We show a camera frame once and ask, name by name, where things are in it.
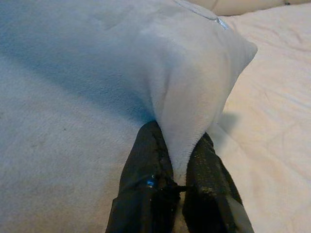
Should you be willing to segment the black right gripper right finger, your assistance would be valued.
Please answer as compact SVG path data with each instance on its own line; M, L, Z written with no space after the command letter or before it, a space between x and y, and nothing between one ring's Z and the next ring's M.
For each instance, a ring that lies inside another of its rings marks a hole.
M210 136L197 142L187 165L183 216L191 233L252 233L238 189Z

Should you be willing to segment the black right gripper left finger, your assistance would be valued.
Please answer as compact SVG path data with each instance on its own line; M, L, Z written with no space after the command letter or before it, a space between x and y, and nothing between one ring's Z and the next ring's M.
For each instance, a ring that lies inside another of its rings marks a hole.
M122 170L106 232L172 232L180 192L161 129L156 121L148 122L138 131Z

